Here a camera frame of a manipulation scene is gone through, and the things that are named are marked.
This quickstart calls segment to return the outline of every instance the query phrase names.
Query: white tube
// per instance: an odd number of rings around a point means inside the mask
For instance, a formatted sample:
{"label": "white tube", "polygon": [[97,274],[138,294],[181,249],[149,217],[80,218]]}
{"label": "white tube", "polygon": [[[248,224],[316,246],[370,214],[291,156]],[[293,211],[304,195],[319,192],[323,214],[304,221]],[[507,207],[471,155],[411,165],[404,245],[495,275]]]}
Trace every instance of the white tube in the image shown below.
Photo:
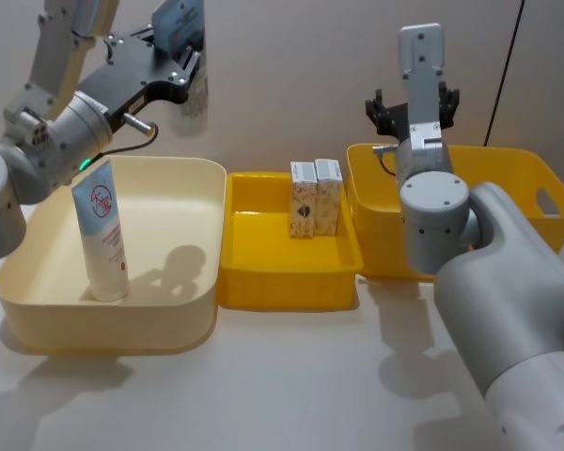
{"label": "white tube", "polygon": [[564,451],[564,352],[510,368],[485,396],[508,449]]}
{"label": "white tube", "polygon": [[76,180],[72,193],[90,290],[99,301],[121,299],[129,291],[128,267],[111,163]]}

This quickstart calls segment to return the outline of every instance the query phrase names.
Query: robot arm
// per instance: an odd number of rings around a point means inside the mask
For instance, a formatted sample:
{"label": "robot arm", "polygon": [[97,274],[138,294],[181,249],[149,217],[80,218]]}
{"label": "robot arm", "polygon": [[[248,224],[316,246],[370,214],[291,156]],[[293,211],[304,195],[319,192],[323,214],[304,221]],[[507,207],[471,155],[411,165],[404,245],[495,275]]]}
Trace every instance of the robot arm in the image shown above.
{"label": "robot arm", "polygon": [[[151,135],[151,124],[134,116],[151,101],[188,98],[201,49],[187,46],[174,60],[155,48],[151,25],[108,34],[117,6],[118,0],[45,0],[29,81],[4,111],[0,257],[24,238],[20,205],[37,204],[70,183],[123,125]],[[86,53],[102,36],[106,64],[78,86]]]}
{"label": "robot arm", "polygon": [[396,123],[385,131],[409,130],[390,149],[408,261],[436,274],[439,313],[511,449],[564,450],[564,263],[500,187],[470,192],[452,174],[435,79],[443,45],[438,24],[401,30],[407,123],[386,110]]}

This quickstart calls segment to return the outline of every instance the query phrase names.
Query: small box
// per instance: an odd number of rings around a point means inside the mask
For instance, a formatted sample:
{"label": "small box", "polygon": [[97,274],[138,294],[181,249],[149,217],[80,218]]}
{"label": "small box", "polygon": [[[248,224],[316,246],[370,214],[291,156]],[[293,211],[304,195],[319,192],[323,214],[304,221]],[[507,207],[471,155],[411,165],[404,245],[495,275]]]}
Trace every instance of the small box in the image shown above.
{"label": "small box", "polygon": [[338,210],[342,196],[342,174],[337,160],[316,160],[318,196],[316,235],[336,235]]}
{"label": "small box", "polygon": [[312,162],[290,163],[290,235],[311,238],[315,232],[314,211],[318,194],[316,168]]}

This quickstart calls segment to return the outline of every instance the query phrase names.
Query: white table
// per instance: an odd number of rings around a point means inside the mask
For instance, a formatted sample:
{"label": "white table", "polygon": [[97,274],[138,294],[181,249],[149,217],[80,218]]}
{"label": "white table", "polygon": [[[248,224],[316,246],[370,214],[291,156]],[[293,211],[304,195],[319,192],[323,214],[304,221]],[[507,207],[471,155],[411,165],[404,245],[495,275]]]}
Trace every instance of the white table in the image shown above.
{"label": "white table", "polygon": [[220,309],[165,357],[26,354],[0,306],[0,451],[499,449],[432,287],[356,290],[351,312]]}

